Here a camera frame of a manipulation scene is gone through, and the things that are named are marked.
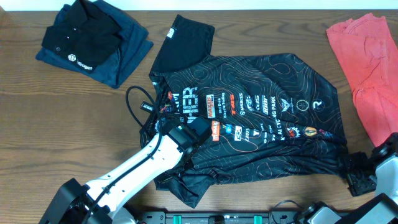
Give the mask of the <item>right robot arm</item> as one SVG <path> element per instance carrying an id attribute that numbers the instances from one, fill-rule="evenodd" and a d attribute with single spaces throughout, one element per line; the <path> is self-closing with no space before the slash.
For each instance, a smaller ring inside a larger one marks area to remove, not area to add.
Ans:
<path id="1" fill-rule="evenodd" d="M 295 223 L 397 224 L 397 133 L 392 133 L 363 165 L 372 168 L 368 179 L 375 182 L 375 197 L 343 215 L 323 202 L 314 203 L 297 215 Z"/>

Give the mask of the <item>black printed cycling jersey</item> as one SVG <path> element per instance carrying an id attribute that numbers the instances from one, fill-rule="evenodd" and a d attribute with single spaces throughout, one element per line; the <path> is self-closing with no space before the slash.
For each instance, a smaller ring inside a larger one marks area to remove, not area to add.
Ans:
<path id="1" fill-rule="evenodd" d="M 295 54 L 213 56 L 214 33 L 177 16 L 150 70 L 159 111 L 142 143 L 168 119 L 204 118 L 212 130 L 188 167 L 155 179 L 157 190 L 196 207 L 214 184 L 343 175 L 348 150 L 336 88 Z"/>

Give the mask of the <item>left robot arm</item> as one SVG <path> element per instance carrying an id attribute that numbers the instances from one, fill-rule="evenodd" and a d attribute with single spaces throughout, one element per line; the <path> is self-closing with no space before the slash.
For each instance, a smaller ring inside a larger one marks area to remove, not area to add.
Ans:
<path id="1" fill-rule="evenodd" d="M 114 170 L 84 185 L 76 179 L 65 182 L 40 222 L 114 223 L 126 202 L 160 174 L 186 163 L 210 135 L 210 125 L 202 119 L 166 122 L 141 151 Z"/>

